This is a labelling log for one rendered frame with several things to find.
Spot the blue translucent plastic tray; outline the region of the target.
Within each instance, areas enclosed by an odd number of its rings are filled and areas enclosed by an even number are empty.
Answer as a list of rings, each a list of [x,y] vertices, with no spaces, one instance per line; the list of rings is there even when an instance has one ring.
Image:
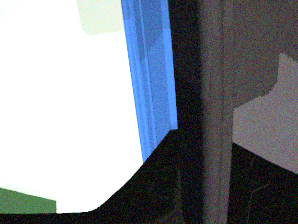
[[[142,163],[177,129],[168,0],[120,0]]]

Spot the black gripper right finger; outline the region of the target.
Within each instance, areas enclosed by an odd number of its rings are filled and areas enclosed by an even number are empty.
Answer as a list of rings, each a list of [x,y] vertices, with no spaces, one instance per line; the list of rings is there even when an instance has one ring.
[[[233,143],[226,224],[298,224],[298,173]]]

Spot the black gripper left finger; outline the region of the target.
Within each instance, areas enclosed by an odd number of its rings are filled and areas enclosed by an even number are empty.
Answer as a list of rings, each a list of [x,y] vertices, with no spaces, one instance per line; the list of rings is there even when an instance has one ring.
[[[116,193],[89,212],[0,213],[0,224],[182,224],[177,129],[170,129]]]

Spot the green rectangular block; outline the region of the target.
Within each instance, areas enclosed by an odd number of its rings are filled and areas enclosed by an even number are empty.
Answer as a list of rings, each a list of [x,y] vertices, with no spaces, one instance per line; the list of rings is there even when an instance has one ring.
[[[32,196],[17,190],[0,188],[0,213],[56,213],[57,201],[52,198]]]

